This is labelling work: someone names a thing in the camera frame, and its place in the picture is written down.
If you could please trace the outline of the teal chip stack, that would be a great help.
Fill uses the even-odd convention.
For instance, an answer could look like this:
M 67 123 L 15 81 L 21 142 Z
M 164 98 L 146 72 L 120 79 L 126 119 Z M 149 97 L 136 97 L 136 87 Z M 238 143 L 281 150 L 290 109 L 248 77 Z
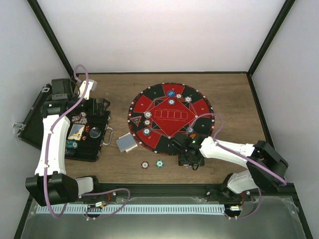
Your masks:
M 163 167 L 164 167 L 164 162 L 163 162 L 162 160 L 157 160 L 157 161 L 155 162 L 155 166 L 156 166 L 157 168 L 163 168 Z

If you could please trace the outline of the brown 100 chip stack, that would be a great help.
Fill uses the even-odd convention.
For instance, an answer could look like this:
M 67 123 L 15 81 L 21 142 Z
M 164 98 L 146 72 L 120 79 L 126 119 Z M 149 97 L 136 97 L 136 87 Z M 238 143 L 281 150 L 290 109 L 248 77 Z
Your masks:
M 149 167 L 149 163 L 146 162 L 146 161 L 144 161 L 144 162 L 142 162 L 141 167 L 142 167 L 143 169 L 147 169 L 147 168 Z

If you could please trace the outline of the teal chip seat two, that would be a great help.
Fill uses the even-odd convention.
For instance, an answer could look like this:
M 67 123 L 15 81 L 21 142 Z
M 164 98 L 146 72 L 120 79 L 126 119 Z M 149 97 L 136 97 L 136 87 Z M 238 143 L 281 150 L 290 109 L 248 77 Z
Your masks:
M 143 135 L 149 135 L 151 133 L 151 130 L 149 128 L 143 129 Z

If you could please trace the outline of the blue white chip seat three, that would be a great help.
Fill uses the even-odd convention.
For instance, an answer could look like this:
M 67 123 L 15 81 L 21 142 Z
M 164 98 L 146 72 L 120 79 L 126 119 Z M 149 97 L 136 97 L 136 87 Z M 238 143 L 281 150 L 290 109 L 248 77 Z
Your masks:
M 148 118 L 150 118 L 152 116 L 152 113 L 151 112 L 145 112 L 144 116 L 145 116 L 145 118 L 148 119 Z

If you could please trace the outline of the blue white chip seat seven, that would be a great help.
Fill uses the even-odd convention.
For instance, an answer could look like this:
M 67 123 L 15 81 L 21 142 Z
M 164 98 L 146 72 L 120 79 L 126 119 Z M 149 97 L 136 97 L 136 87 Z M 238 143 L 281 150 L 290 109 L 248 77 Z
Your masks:
M 192 101 L 192 98 L 189 97 L 189 96 L 187 96 L 187 97 L 185 97 L 185 101 L 188 102 L 188 103 L 190 103 L 190 102 Z

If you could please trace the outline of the teal chip seat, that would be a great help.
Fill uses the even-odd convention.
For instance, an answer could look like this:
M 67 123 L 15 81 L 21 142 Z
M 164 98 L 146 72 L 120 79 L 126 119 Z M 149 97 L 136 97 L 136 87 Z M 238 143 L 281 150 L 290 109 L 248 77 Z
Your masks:
M 175 104 L 175 101 L 174 101 L 173 99 L 170 99 L 170 100 L 168 100 L 168 104 L 169 104 L 169 105 L 174 105 L 174 104 Z

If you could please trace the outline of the blue small blind button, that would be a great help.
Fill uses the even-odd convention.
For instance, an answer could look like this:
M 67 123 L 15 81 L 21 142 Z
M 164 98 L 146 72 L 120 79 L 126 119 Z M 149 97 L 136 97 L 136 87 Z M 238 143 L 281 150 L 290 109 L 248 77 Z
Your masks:
M 167 96 L 168 97 L 174 97 L 175 96 L 175 91 L 174 90 L 168 90 L 167 91 Z

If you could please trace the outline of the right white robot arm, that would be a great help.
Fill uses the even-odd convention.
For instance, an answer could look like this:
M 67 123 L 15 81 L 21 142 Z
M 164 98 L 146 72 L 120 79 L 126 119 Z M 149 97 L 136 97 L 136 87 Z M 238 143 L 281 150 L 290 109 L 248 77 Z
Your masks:
M 286 186 L 287 161 L 267 142 L 239 144 L 217 140 L 213 136 L 197 134 L 190 137 L 178 133 L 171 140 L 178 151 L 181 165 L 199 166 L 205 159 L 219 159 L 245 168 L 240 173 L 231 173 L 225 178 L 221 194 L 228 201 L 240 193 L 261 189 L 274 193 Z

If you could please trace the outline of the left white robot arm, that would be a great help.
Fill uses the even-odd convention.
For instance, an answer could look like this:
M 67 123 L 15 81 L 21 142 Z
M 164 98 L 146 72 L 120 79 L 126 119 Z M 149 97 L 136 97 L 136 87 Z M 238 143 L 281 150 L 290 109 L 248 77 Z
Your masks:
M 41 155 L 33 177 L 25 187 L 40 206 L 75 202 L 85 195 L 97 201 L 102 189 L 96 176 L 72 178 L 65 160 L 96 162 L 108 130 L 110 102 L 91 98 L 97 82 L 84 80 L 78 96 L 72 93 L 69 79 L 54 79 L 52 93 L 40 108 L 43 125 Z

